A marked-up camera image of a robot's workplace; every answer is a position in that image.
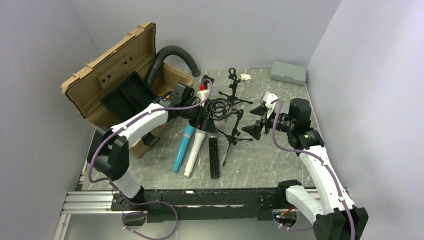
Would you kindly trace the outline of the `white pipe elbow fitting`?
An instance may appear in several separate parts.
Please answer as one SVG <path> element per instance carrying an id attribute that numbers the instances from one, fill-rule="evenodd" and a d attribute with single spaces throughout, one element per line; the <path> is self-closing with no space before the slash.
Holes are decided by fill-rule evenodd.
<path id="1" fill-rule="evenodd" d="M 242 82 L 251 83 L 252 82 L 252 77 L 249 74 L 241 73 L 240 74 L 240 80 Z"/>

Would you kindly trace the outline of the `white microphone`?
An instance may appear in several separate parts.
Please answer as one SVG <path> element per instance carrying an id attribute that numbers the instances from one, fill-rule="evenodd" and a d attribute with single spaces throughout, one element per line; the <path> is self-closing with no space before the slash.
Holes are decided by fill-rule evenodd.
<path id="1" fill-rule="evenodd" d="M 197 130 L 196 133 L 194 134 L 194 142 L 193 142 L 191 151 L 189 153 L 188 161 L 187 161 L 186 167 L 184 169 L 184 174 L 183 174 L 187 178 L 190 177 L 193 171 L 196 159 L 198 157 L 201 145 L 205 137 L 206 137 L 206 133 L 202 130 Z"/>

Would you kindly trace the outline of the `black tripod stand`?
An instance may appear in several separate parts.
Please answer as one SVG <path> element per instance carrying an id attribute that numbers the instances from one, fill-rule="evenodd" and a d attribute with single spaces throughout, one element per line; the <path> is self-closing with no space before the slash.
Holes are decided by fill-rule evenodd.
<path id="1" fill-rule="evenodd" d="M 221 114 L 224 117 L 229 117 L 230 115 L 237 113 L 237 110 L 234 108 L 234 106 L 240 103 L 247 103 L 250 105 L 253 104 L 253 102 L 250 100 L 241 99 L 236 96 L 238 85 L 241 83 L 242 79 L 238 78 L 235 68 L 231 67 L 228 69 L 228 79 L 232 81 L 232 83 L 230 83 L 228 86 L 231 89 L 231 95 L 219 91 L 218 94 L 225 96 L 225 98 L 220 97 L 216 99 L 217 109 L 221 110 Z"/>
<path id="2" fill-rule="evenodd" d="M 239 123 L 244 116 L 244 110 L 236 106 L 241 101 L 232 101 L 227 98 L 215 98 L 209 101 L 206 107 L 207 116 L 218 122 L 217 131 L 227 141 L 227 148 L 223 157 L 222 166 L 227 163 L 230 147 L 236 146 L 240 141 L 253 141 L 252 137 L 241 137 Z"/>

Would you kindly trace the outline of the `cyan blue microphone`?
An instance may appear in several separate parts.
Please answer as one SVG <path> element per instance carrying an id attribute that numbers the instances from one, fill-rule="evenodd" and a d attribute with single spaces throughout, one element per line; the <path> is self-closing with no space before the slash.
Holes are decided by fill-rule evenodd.
<path id="1" fill-rule="evenodd" d="M 195 128 L 193 126 L 191 126 L 189 123 L 184 128 L 182 140 L 180 142 L 176 157 L 174 159 L 173 171 L 175 173 L 178 172 L 178 170 L 179 170 L 179 168 L 180 168 L 180 166 L 183 162 L 185 153 L 187 151 L 187 147 L 189 145 L 189 142 L 190 142 L 192 135 L 194 134 L 194 131 L 195 131 Z"/>

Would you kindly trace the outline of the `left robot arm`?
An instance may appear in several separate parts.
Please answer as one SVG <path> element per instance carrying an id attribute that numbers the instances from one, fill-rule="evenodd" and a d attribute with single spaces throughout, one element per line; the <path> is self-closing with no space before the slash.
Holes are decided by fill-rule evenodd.
<path id="1" fill-rule="evenodd" d="M 192 87 L 179 83 L 169 97 L 154 99 L 130 119 L 112 127 L 98 127 L 87 155 L 89 182 L 110 181 L 124 196 L 123 202 L 129 209 L 139 209 L 145 202 L 145 190 L 129 171 L 130 148 L 152 130 L 176 118 L 188 120 L 189 125 L 199 132 L 215 134 L 215 122 L 207 111 L 212 103 L 213 81 L 206 78 L 202 84 L 205 89 L 194 92 Z M 93 169 L 105 177 L 93 179 Z"/>

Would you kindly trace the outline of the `black glitter microphone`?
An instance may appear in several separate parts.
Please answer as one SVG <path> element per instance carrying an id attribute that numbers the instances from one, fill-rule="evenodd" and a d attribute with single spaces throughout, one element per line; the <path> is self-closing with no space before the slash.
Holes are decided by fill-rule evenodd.
<path id="1" fill-rule="evenodd" d="M 216 135 L 214 134 L 209 135 L 208 147 L 209 147 L 210 178 L 219 179 L 220 178 L 219 147 L 218 147 L 218 139 Z"/>

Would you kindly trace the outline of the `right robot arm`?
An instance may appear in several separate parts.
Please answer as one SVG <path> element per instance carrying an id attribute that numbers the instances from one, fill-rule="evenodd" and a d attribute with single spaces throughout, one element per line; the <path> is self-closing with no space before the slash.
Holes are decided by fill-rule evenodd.
<path id="1" fill-rule="evenodd" d="M 296 207 L 311 223 L 317 240 L 359 240 L 369 215 L 357 207 L 343 188 L 329 160 L 320 133 L 311 126 L 312 108 L 304 98 L 293 98 L 288 113 L 282 113 L 283 101 L 267 92 L 251 114 L 261 118 L 242 130 L 259 140 L 271 133 L 273 143 L 283 151 L 296 153 L 307 168 L 319 199 L 311 196 L 298 180 L 278 184 L 276 203 Z"/>

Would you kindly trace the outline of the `black round-base mic stand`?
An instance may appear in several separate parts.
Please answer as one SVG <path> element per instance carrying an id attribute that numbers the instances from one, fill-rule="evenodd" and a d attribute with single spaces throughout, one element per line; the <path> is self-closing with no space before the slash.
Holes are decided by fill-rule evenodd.
<path id="1" fill-rule="evenodd" d="M 201 85 L 199 86 L 199 89 L 202 90 L 209 90 L 211 86 L 213 85 L 215 79 L 208 76 L 207 74 L 203 75 L 201 79 Z"/>

